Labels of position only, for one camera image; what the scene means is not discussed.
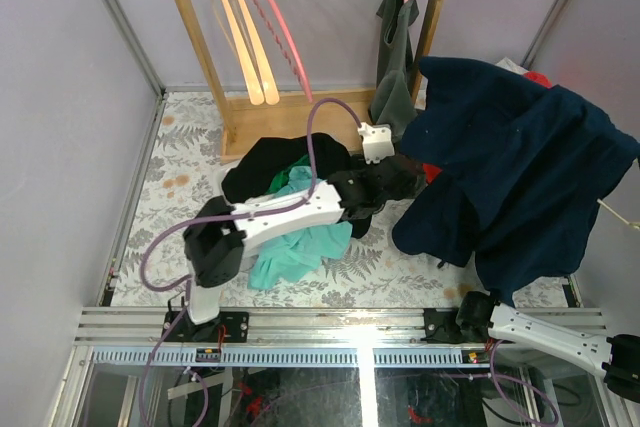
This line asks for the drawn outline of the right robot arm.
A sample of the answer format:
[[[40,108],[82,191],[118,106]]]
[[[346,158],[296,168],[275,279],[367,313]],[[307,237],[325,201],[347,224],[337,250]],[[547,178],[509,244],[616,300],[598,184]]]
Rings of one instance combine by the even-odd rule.
[[[621,398],[639,401],[639,338],[571,330],[527,315],[478,291],[468,292],[456,309],[423,311],[425,337],[434,344],[519,343],[567,361],[603,379]]]

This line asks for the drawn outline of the cream plastic hanger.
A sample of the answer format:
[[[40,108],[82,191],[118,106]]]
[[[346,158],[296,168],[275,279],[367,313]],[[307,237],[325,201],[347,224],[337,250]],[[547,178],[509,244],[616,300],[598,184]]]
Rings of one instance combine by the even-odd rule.
[[[600,207],[604,208],[607,212],[609,212],[614,218],[616,218],[619,222],[621,222],[625,226],[636,231],[640,230],[640,223],[638,221],[628,220],[602,199],[598,199],[597,203],[599,204]]]

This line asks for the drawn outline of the navy blue t-shirt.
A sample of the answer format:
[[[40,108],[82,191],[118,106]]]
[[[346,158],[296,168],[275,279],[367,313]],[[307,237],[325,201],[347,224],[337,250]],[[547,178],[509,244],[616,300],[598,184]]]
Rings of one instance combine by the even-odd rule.
[[[575,272],[600,201],[639,143],[599,107],[474,59],[425,57],[426,108],[400,151],[438,169],[392,230],[398,250],[463,267],[504,303]]]

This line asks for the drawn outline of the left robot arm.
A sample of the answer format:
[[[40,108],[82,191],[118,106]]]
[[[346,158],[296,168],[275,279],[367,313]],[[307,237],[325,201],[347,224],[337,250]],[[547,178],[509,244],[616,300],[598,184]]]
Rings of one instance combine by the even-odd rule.
[[[407,198],[416,184],[415,172],[392,156],[338,171],[311,190],[280,198],[249,204],[211,199],[183,233],[194,283],[184,329],[201,342],[217,334],[222,286],[237,276],[243,259],[266,242],[305,228],[366,219],[386,202]]]

